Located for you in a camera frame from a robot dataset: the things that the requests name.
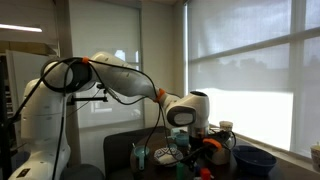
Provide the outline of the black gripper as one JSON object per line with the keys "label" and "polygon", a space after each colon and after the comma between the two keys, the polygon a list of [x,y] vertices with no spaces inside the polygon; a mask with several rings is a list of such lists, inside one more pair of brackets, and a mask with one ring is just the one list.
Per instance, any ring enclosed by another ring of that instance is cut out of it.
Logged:
{"label": "black gripper", "polygon": [[227,131],[218,131],[213,134],[208,134],[203,138],[190,138],[189,145],[191,146],[189,153],[181,160],[182,163],[193,167],[199,158],[204,158],[209,161],[209,156],[214,152],[220,151],[223,148],[223,143],[231,137]]}

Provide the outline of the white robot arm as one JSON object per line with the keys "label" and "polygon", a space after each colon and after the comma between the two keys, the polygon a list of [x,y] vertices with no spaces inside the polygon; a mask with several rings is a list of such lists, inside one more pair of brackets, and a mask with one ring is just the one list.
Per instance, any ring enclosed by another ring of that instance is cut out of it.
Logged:
{"label": "white robot arm", "polygon": [[202,149],[222,148],[208,135],[209,97],[192,91],[180,98],[154,85],[145,73],[106,52],[91,58],[72,57],[50,61],[41,76],[28,82],[16,114],[21,117],[21,138],[31,156],[8,180],[58,180],[71,149],[65,134],[66,106],[73,93],[102,89],[114,99],[120,96],[148,98],[159,105],[165,119],[175,127],[186,126]]}

